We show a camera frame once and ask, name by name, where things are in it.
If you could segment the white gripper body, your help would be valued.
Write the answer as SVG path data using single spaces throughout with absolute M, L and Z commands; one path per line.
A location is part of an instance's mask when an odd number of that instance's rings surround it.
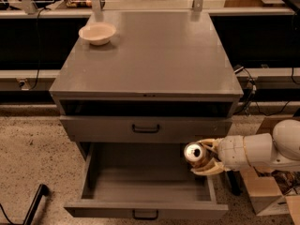
M 217 156 L 226 171 L 240 171 L 250 166 L 245 138 L 240 135 L 223 138 L 218 144 Z

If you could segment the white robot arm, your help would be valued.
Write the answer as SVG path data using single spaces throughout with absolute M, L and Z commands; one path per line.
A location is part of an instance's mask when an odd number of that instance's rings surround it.
M 280 121 L 272 133 L 191 142 L 185 147 L 184 156 L 191 171 L 200 176 L 248 167 L 299 172 L 300 122 Z

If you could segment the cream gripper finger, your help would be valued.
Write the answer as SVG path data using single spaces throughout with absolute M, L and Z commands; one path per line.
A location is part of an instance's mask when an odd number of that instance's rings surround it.
M 191 171 L 199 176 L 208 176 L 223 173 L 225 168 L 221 162 L 212 158 L 205 166 L 192 168 Z
M 207 151 L 217 153 L 218 152 L 218 146 L 221 143 L 221 141 L 222 141 L 222 138 L 203 139 L 203 140 L 199 140 L 198 144 Z

